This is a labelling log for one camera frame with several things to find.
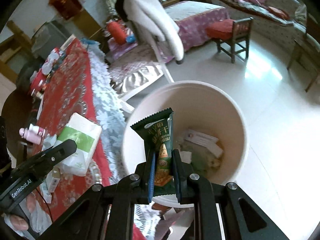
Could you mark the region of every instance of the green and white tissue package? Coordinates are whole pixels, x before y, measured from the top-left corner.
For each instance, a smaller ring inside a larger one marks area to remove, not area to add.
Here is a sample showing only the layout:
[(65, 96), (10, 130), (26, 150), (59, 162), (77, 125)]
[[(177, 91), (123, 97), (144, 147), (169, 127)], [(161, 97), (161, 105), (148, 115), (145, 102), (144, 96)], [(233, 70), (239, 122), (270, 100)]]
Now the green and white tissue package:
[(57, 164), (61, 173), (85, 176), (101, 134), (101, 127), (85, 117), (74, 113), (58, 136), (54, 146), (65, 140), (74, 140), (77, 150)]

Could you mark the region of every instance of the brand logo on wrapper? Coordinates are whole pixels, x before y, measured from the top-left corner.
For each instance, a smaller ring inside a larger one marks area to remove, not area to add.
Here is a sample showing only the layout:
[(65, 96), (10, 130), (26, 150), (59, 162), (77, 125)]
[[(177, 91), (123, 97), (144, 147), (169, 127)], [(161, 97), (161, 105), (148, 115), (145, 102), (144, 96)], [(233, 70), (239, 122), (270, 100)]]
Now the brand logo on wrapper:
[(16, 191), (11, 194), (11, 196), (12, 196), (13, 198), (17, 197), (17, 196), (19, 195), (19, 193), (22, 192), (22, 190), (24, 190), (24, 189), (25, 189), (29, 184), (31, 184), (31, 183), (32, 183), (31, 179), (28, 179), (23, 185), (21, 185), (20, 187), (18, 187), (18, 188), (16, 189)]
[(144, 128), (148, 129), (149, 127), (151, 127), (151, 126), (154, 125), (155, 123), (160, 122), (160, 121), (162, 121), (162, 120), (164, 120), (164, 119), (161, 119), (161, 120), (158, 120), (158, 121), (155, 121), (155, 122), (148, 123), (148, 124), (146, 124), (146, 125), (144, 126)]

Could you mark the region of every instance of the blue gripper pad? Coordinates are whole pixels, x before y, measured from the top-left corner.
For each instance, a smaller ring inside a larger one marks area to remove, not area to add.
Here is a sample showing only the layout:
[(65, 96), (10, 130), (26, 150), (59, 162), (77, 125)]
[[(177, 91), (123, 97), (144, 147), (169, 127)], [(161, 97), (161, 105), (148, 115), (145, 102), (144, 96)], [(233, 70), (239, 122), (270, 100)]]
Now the blue gripper pad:
[(156, 172), (156, 153), (153, 152), (152, 164), (150, 169), (149, 185), (148, 185), (148, 200), (151, 202), (153, 197), (153, 189), (155, 184), (155, 172)]

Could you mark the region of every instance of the white trash bin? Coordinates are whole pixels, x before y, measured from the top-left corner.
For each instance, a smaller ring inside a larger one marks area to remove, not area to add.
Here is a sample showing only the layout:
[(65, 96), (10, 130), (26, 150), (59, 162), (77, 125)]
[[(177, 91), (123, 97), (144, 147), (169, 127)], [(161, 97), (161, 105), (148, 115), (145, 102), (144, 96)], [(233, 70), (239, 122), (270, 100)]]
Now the white trash bin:
[[(135, 109), (125, 128), (122, 144), (127, 174), (134, 173), (137, 164), (146, 161), (143, 140), (130, 126), (169, 107), (174, 111), (173, 139), (188, 128), (220, 139), (224, 148), (221, 166), (209, 181), (221, 185), (235, 181), (249, 145), (243, 115), (225, 92), (199, 81), (180, 81), (161, 87)], [(175, 195), (157, 196), (153, 201), (169, 207), (193, 206), (180, 205)]]

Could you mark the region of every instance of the black cable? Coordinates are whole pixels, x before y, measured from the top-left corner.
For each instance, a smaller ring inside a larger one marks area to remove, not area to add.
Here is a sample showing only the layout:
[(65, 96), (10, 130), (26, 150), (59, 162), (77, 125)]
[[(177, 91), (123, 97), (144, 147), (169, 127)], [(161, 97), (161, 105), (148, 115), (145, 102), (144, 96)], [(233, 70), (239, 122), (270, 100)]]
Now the black cable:
[(51, 218), (51, 222), (53, 223), (53, 219), (52, 219), (52, 214), (51, 214), (51, 210), (49, 208), (49, 205), (48, 203), (45, 201), (45, 199), (43, 198), (43, 196), (41, 195), (41, 193), (39, 192), (39, 190), (36, 188), (37, 192), (39, 193), (40, 197), (43, 199), (43, 201), (45, 202), (45, 204), (47, 205), (47, 208), (49, 210), (49, 215), (50, 215), (50, 218)]

